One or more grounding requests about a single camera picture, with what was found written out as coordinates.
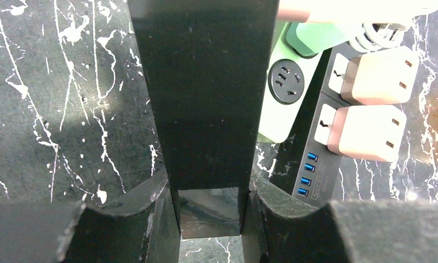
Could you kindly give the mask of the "light green plug adapter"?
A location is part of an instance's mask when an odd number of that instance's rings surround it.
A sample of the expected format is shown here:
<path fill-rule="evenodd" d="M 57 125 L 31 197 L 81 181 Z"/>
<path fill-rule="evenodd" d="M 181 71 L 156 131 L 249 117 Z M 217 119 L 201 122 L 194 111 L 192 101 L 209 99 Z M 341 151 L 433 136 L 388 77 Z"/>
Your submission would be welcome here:
<path fill-rule="evenodd" d="M 361 32 L 361 23 L 292 22 L 285 39 L 299 56 L 311 58 L 356 37 Z"/>

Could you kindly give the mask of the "long black power strip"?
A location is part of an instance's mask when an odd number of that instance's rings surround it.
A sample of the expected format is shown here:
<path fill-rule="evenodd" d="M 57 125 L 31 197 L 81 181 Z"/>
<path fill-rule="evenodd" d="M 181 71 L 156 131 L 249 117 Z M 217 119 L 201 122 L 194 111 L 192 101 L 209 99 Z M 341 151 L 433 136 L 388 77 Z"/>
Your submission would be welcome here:
<path fill-rule="evenodd" d="M 322 141 L 330 134 L 335 112 L 350 105 L 329 87 L 331 77 L 340 78 L 344 73 L 333 68 L 336 55 L 352 59 L 360 52 L 348 43 L 323 52 L 290 136 L 279 146 L 270 177 L 275 186 L 314 207 L 321 207 L 331 199 L 342 160 Z"/>

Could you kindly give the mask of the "short black power strip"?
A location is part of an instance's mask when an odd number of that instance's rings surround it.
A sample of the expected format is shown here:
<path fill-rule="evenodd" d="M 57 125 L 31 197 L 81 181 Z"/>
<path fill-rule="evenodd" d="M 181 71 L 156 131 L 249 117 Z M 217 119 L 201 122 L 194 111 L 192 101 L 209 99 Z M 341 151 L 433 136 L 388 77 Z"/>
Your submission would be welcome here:
<path fill-rule="evenodd" d="M 184 239 L 237 236 L 278 1 L 128 1 Z"/>

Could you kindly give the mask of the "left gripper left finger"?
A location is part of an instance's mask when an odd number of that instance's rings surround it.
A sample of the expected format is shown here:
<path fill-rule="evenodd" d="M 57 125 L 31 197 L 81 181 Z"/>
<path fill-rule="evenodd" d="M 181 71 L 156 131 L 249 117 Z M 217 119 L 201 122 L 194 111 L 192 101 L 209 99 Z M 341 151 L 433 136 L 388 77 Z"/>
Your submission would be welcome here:
<path fill-rule="evenodd" d="M 0 204 L 0 262 L 177 262 L 179 250 L 163 171 L 102 207 Z"/>

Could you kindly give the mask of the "green power strip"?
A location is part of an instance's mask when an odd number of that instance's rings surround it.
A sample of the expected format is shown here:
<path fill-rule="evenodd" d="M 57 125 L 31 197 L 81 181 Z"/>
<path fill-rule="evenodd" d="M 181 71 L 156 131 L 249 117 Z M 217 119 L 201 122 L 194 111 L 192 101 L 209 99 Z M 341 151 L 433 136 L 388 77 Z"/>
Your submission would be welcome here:
<path fill-rule="evenodd" d="M 290 134 L 321 54 L 299 56 L 286 41 L 290 22 L 277 21 L 267 70 L 258 142 L 281 143 Z"/>

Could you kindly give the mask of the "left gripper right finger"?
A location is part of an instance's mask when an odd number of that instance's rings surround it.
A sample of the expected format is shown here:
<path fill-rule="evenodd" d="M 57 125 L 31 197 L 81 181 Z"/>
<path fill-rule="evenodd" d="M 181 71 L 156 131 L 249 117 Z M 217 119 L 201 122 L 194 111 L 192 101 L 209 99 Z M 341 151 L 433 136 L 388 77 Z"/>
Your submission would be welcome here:
<path fill-rule="evenodd" d="M 438 203 L 316 208 L 254 175 L 241 238 L 245 262 L 438 262 Z"/>

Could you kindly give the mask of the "pink plug adapter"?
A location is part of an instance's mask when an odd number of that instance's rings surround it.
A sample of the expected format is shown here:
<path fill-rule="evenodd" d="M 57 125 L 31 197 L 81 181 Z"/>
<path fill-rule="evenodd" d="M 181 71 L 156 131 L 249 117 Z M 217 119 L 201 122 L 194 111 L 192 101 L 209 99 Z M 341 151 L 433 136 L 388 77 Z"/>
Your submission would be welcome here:
<path fill-rule="evenodd" d="M 349 60 L 341 97 L 352 104 L 392 105 L 409 101 L 419 56 L 409 47 L 381 50 Z"/>
<path fill-rule="evenodd" d="M 359 105 L 336 110 L 327 148 L 354 159 L 398 159 L 407 117 L 394 105 Z"/>
<path fill-rule="evenodd" d="M 438 10 L 438 0 L 280 1 L 276 18 L 292 22 L 400 23 Z"/>

